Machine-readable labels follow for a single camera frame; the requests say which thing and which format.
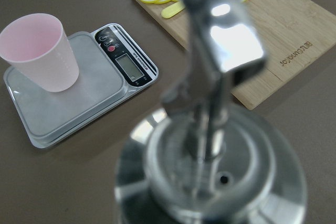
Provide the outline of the glass sauce bottle metal spout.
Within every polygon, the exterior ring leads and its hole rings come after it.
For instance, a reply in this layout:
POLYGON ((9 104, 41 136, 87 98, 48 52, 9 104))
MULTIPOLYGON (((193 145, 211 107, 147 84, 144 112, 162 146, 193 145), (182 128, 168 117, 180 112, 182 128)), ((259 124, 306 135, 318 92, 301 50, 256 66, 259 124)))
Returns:
POLYGON ((303 223, 307 187, 286 138, 231 102, 267 54, 240 0, 183 0, 187 73, 130 133, 117 223, 303 223))

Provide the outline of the pink plastic cup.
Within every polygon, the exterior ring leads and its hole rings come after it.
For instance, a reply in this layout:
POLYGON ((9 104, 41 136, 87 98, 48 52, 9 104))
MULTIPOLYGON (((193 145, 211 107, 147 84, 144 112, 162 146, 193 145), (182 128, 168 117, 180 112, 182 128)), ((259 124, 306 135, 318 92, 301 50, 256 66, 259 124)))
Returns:
POLYGON ((49 92, 70 88, 79 67, 61 21, 50 14, 23 16, 1 32, 1 58, 49 92))

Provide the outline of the digital kitchen scale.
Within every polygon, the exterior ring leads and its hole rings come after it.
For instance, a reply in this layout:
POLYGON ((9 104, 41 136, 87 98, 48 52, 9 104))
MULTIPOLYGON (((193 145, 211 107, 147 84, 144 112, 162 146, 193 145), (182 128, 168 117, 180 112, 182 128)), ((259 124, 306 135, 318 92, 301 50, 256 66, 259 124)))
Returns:
POLYGON ((4 81, 32 145, 48 148, 150 86, 154 62, 116 23, 68 38, 79 66, 77 81, 48 92, 13 67, 4 81))

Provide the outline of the yellow plastic knife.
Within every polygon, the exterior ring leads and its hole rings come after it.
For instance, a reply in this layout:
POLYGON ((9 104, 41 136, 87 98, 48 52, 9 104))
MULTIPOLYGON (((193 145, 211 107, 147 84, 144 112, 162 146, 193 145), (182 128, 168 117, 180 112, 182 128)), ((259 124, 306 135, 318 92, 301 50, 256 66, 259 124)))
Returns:
POLYGON ((176 2, 161 11, 161 16, 165 19, 172 18, 185 8, 182 1, 176 2))

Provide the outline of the bamboo cutting board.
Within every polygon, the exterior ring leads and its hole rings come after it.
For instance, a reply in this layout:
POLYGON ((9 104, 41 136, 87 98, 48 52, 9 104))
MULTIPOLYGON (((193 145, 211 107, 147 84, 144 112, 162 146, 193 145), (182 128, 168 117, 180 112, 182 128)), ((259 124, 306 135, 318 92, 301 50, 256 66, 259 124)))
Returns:
POLYGON ((264 70, 232 91, 253 110, 335 45, 335 15, 311 0, 246 0, 263 48, 264 70))

